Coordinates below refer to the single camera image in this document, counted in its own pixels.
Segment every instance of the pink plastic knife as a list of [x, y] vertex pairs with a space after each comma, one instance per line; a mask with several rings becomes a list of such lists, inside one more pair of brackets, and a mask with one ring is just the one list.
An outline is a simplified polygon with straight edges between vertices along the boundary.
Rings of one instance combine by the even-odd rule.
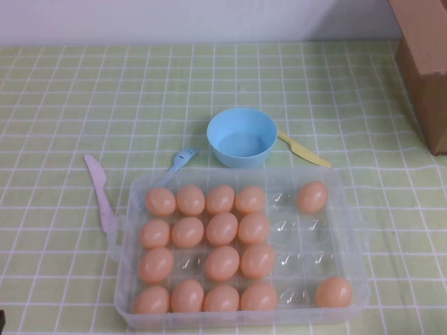
[[107, 181], [104, 169], [92, 155], [84, 156], [87, 167], [89, 168], [91, 180], [98, 198], [99, 217], [101, 218], [101, 227], [107, 234], [113, 232], [118, 227], [117, 217], [113, 214], [112, 207], [107, 200], [104, 192], [104, 185]]

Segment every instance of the blue plastic fork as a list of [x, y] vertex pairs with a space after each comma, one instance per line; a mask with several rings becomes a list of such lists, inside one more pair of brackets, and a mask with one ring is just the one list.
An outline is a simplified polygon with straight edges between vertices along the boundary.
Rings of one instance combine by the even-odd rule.
[[198, 150], [193, 147], [181, 150], [177, 155], [175, 155], [173, 166], [169, 169], [169, 172], [176, 172], [180, 170], [182, 166], [188, 163], [188, 161], [197, 153]]
[[[154, 187], [164, 187], [174, 177], [174, 172], [180, 170], [188, 161], [198, 153], [198, 150], [193, 147], [185, 148], [177, 153], [174, 157], [173, 166], [169, 171], [162, 176], [155, 184]], [[140, 204], [142, 210], [146, 210], [144, 201]]]

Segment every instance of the egg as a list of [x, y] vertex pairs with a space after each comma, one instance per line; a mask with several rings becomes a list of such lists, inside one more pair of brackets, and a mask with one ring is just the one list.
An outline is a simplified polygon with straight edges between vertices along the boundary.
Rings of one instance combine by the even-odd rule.
[[205, 273], [213, 281], [226, 281], [239, 267], [239, 253], [232, 246], [214, 249], [205, 262]]
[[210, 290], [203, 302], [204, 312], [235, 312], [239, 309], [239, 293], [233, 286], [220, 285]]
[[301, 188], [297, 197], [297, 207], [306, 214], [320, 211], [328, 201], [328, 189], [319, 181], [312, 181]]
[[205, 228], [198, 218], [188, 217], [180, 219], [174, 224], [172, 239], [179, 248], [192, 248], [200, 243]]
[[170, 240], [170, 226], [163, 220], [152, 220], [140, 231], [140, 242], [145, 248], [165, 246]]
[[246, 215], [239, 224], [237, 235], [244, 244], [265, 241], [270, 232], [270, 220], [262, 213]]
[[197, 216], [205, 209], [205, 196], [195, 185], [186, 185], [177, 192], [177, 206], [187, 216]]
[[231, 211], [235, 203], [235, 191], [229, 185], [214, 187], [207, 196], [207, 211], [211, 215]]
[[267, 276], [274, 267], [274, 251], [264, 242], [252, 244], [245, 249], [240, 260], [242, 273], [250, 279]]
[[186, 279], [178, 284], [170, 298], [174, 313], [197, 313], [202, 311], [203, 288], [196, 279]]
[[169, 216], [175, 210], [175, 197], [168, 189], [156, 187], [146, 193], [145, 204], [149, 213], [157, 216]]
[[271, 311], [276, 309], [277, 304], [277, 291], [266, 282], [250, 285], [240, 299], [240, 309], [243, 311]]
[[142, 257], [138, 274], [145, 283], [154, 284], [168, 277], [173, 267], [173, 253], [167, 248], [154, 248]]
[[133, 302], [133, 314], [162, 314], [169, 311], [169, 292], [161, 286], [142, 291]]
[[231, 213], [214, 216], [207, 225], [207, 240], [213, 246], [229, 244], [237, 234], [237, 219]]
[[265, 206], [263, 189], [259, 186], [244, 187], [236, 195], [235, 206], [243, 214], [261, 211]]
[[342, 277], [327, 278], [316, 290], [316, 305], [321, 308], [347, 307], [351, 300], [351, 286]]

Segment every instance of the plastic bowl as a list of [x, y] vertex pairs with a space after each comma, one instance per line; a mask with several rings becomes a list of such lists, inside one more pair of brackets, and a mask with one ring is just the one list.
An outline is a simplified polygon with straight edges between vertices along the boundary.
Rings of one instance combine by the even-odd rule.
[[253, 108], [231, 108], [208, 124], [207, 137], [219, 161], [229, 168], [254, 168], [272, 151], [278, 130], [271, 117]]

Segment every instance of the plastic egg container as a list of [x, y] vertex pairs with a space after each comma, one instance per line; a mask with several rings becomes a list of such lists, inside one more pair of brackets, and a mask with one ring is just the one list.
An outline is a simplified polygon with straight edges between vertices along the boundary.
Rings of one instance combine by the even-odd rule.
[[[299, 213], [296, 207], [298, 191], [311, 181], [323, 182], [329, 190], [325, 208], [317, 214]], [[202, 189], [205, 196], [215, 186], [228, 184], [235, 192], [250, 185], [260, 186], [266, 194], [265, 214], [270, 219], [268, 244], [275, 251], [276, 262], [269, 281], [278, 295], [274, 311], [167, 313], [136, 315], [131, 313], [135, 297], [147, 286], [138, 278], [138, 267], [145, 249], [140, 244], [142, 226], [152, 219], [145, 210], [145, 194], [163, 186], [176, 193], [187, 184]], [[166, 220], [173, 225], [184, 217], [176, 211]], [[211, 219], [205, 212], [199, 216], [205, 224]], [[362, 239], [354, 227], [361, 227], [359, 218], [353, 220], [339, 175], [323, 167], [297, 169], [199, 169], [182, 170], [172, 175], [151, 173], [139, 176], [132, 183], [120, 248], [119, 271], [115, 289], [115, 307], [131, 327], [169, 331], [185, 327], [229, 327], [242, 325], [287, 325], [298, 323], [341, 322], [352, 318], [369, 301], [369, 284], [362, 258]], [[231, 244], [240, 255], [244, 246]], [[208, 292], [219, 285], [205, 275], [205, 261], [214, 248], [204, 241], [195, 248], [179, 249], [168, 246], [174, 255], [171, 275], [162, 283], [169, 292], [187, 278], [198, 280]], [[315, 293], [318, 285], [330, 276], [349, 281], [353, 300], [346, 308], [318, 308]], [[240, 295], [253, 284], [239, 272], [225, 282]]]

